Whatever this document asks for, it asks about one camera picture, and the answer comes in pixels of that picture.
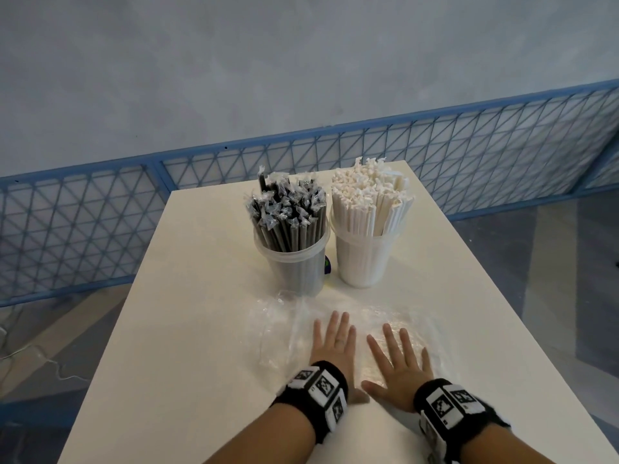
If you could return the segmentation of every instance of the finger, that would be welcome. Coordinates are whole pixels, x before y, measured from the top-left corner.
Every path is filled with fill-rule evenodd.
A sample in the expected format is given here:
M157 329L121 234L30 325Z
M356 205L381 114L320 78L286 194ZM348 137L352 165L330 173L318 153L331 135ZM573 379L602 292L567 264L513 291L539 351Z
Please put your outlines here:
M368 345L369 349L374 356L374 360L378 365L378 369L380 370L383 378L387 379L387 376L393 373L393 366L391 366L391 362L381 350L379 344L376 342L376 339L372 337L372 335L368 335Z
M337 328L335 347L338 351L344 351L344 346L346 345L346 337L348 336L348 327L349 327L349 317L350 315L347 312L342 314L342 319L340 319L340 327Z
M404 355L398 346L396 337L394 337L393 331L391 330L391 326L389 324L383 325L383 333L385 335L385 341L387 341L387 349L389 350L389 356L391 357L393 368L404 368L406 366Z
M427 348L423 348L422 350L422 370L424 373L431 374L434 377L434 373L432 372L432 364L429 362L429 353Z
M405 328L400 329L400 340L402 340L402 350L404 350L404 359L409 368L419 369L417 357L410 343L408 331Z
M374 399L386 399L387 390L375 382L361 381L361 388Z
M357 348L357 328L351 325L349 328L349 336L344 347L344 353L352 358L355 357L355 349Z
M312 345L312 350L321 348L321 346L322 346L322 335L320 335L320 319L316 319L314 320L314 343Z
M369 396L361 389L353 389L349 392L348 404L367 404Z
M333 344L336 342L337 319L339 317L340 314L337 311L334 311L331 314L331 319L329 319L327 333L324 335L324 346L327 348L333 347Z

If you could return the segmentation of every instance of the cup of black straws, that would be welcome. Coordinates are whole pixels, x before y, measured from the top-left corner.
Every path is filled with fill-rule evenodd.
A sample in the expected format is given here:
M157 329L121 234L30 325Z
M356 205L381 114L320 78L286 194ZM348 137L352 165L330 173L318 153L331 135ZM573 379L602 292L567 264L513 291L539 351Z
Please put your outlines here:
M324 248L329 241L327 200L313 178L291 182L287 174L258 173L260 195L247 210L256 249L267 258L283 289L315 296L324 284Z

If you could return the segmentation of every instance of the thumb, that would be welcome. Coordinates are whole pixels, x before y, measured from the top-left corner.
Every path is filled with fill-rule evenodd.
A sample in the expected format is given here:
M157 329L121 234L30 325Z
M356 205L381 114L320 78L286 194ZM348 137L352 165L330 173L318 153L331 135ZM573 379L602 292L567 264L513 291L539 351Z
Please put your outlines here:
M368 395L361 389L353 389L349 393L349 404L367 404L369 402Z
M385 399L387 397L387 390L374 382L361 381L361 388L374 399Z

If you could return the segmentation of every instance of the person's right hand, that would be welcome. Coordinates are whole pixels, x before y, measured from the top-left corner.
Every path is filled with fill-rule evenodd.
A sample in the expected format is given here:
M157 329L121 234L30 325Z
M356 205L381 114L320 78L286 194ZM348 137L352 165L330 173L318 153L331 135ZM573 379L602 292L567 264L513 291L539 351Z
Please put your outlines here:
M405 412L414 412L413 399L417 389L424 383L434 379L432 367L429 363L428 351L425 348L422 350L422 367L420 368L406 329L400 329L400 339L402 340L404 354L400 351L389 324L383 325L383 332L387 341L391 362L372 335L368 335L368 345L369 349L372 350L378 369L383 374L383 378L385 378L387 389L370 381L361 382L361 388L374 399L385 400Z

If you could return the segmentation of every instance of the cup of white straws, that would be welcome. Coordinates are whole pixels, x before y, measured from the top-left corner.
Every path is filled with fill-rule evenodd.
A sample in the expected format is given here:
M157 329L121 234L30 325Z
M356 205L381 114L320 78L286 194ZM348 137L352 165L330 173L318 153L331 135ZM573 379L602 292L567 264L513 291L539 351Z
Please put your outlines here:
M337 266L342 280L366 288L383 278L391 247L415 200L408 179L383 159L370 158L333 176L330 222L336 235Z
M326 193L313 178L290 182L287 174L258 174L260 195L246 208L254 243L266 257L280 287L298 295L317 295L324 284L324 250L329 241Z

